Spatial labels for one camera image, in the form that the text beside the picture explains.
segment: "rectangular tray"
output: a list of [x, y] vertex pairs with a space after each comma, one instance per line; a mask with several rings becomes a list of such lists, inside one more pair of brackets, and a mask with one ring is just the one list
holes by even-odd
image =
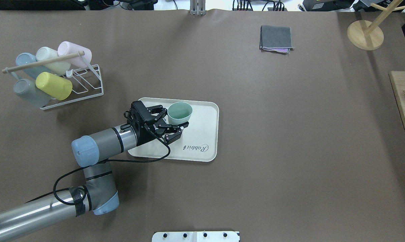
[[[189, 126], [181, 138], [170, 144], [171, 153], [166, 159], [209, 162], [218, 153], [219, 107], [212, 102], [189, 101], [143, 97], [139, 99], [146, 107], [162, 105], [166, 109], [176, 102], [187, 102], [192, 106]], [[159, 158], [168, 150], [158, 140], [150, 141], [128, 150], [135, 157]]]

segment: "yellow cup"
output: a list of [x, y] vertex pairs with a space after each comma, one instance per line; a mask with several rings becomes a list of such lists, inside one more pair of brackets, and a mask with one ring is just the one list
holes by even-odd
[[73, 84], [66, 78], [59, 77], [49, 72], [42, 72], [35, 80], [38, 89], [51, 95], [59, 101], [67, 98], [73, 90]]

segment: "round wooden base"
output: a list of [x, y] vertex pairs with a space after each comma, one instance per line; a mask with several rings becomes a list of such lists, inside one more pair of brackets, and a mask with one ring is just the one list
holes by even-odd
[[383, 32], [377, 26], [368, 35], [364, 34], [364, 29], [370, 26], [371, 22], [367, 20], [358, 20], [349, 25], [347, 28], [347, 37], [356, 47], [365, 50], [375, 50], [383, 43]]

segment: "mint green cup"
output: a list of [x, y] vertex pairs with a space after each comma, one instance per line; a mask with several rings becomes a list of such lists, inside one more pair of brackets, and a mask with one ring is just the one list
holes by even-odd
[[188, 122], [192, 115], [192, 107], [185, 102], [173, 103], [167, 111], [169, 124], [182, 124]]

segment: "gray cloth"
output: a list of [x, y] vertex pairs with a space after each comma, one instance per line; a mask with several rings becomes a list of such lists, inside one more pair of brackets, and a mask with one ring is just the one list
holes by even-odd
[[259, 49], [289, 52], [292, 48], [290, 27], [261, 26]]

